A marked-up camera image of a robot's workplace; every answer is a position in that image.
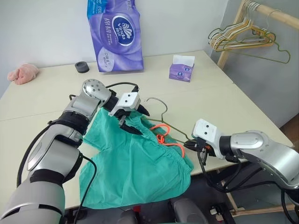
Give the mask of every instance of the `green cloth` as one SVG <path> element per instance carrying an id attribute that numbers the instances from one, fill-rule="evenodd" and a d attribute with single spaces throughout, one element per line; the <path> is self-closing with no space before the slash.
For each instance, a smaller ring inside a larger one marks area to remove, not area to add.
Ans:
<path id="1" fill-rule="evenodd" d="M 190 185 L 193 164 L 177 146 L 163 146 L 149 130 L 153 126 L 142 115 L 132 112 L 126 119 L 129 126 L 143 135 L 130 134 L 119 128 L 118 120 L 100 110 L 85 136 L 84 142 L 100 152 L 92 158 L 97 174 L 84 201 L 92 209 L 107 209 L 149 203 L 177 197 Z M 155 129 L 164 133 L 162 128 Z M 174 142 L 165 138 L 165 142 Z M 80 198 L 93 175 L 93 165 L 81 170 Z"/>

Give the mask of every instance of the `hanger hook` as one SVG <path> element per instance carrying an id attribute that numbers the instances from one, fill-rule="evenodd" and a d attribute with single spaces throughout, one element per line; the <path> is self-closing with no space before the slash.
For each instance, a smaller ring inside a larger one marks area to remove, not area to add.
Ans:
<path id="1" fill-rule="evenodd" d="M 149 98 L 147 98 L 147 100 L 144 100 L 144 102 L 148 102 L 148 100 L 150 100 L 150 99 L 158 100 L 158 101 L 160 101 L 162 104 L 164 104 L 164 106 L 166 107 L 166 110 L 165 110 L 163 113 L 161 113 L 161 120 L 164 121 L 164 120 L 163 120 L 163 114 L 165 114 L 165 113 L 167 112 L 167 110 L 168 110 L 168 107 L 167 107 L 166 103 L 164 103 L 162 100 L 160 100 L 159 98 L 156 98 L 156 97 L 149 97 Z"/>
<path id="2" fill-rule="evenodd" d="M 270 12 L 270 13 L 267 15 L 267 17 L 266 17 L 267 30 L 268 30 L 268 28 L 269 28 L 269 21 L 268 21 L 269 15 L 271 15 L 271 13 L 273 13 L 273 12 L 275 12 L 275 11 L 280 11 L 280 12 L 281 12 L 281 10 L 279 10 L 279 9 L 274 9 L 272 12 Z"/>
<path id="3" fill-rule="evenodd" d="M 255 11 L 255 9 L 260 5 L 257 2 L 251 1 L 251 0 L 247 0 L 245 3 L 245 8 L 247 11 L 247 14 L 249 14 L 249 20 L 251 21 L 251 11 Z"/>

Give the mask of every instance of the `orange drawstring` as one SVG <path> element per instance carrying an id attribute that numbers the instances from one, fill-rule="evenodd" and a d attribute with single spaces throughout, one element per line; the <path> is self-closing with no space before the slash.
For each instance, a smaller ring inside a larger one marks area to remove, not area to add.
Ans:
<path id="1" fill-rule="evenodd" d="M 164 141 L 165 141 L 164 137 L 169 134 L 170 127 L 166 124 L 158 124 L 156 126 L 151 127 L 150 130 L 154 130 L 155 128 L 158 128 L 158 127 L 166 127 L 167 128 L 167 131 L 166 131 L 165 134 L 157 134 L 158 143 L 160 143 L 162 145 L 165 145 L 165 146 L 178 146 L 178 147 L 180 147 L 181 151 L 182 151 L 182 157 L 184 158 L 185 157 L 185 149 L 181 144 L 178 144 L 178 143 L 164 143 Z"/>

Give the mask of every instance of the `black round object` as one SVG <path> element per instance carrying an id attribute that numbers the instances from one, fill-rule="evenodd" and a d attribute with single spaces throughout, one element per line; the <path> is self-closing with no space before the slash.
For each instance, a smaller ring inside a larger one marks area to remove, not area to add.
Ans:
<path id="1" fill-rule="evenodd" d="M 79 73 L 86 73 L 89 71 L 89 67 L 86 62 L 77 62 L 75 67 Z"/>

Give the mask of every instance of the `tissue box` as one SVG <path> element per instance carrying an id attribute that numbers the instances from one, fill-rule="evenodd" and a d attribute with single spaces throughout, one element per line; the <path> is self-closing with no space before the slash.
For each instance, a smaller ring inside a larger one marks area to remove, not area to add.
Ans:
<path id="1" fill-rule="evenodd" d="M 169 78 L 190 82 L 194 67 L 194 56 L 174 55 L 169 71 Z"/>

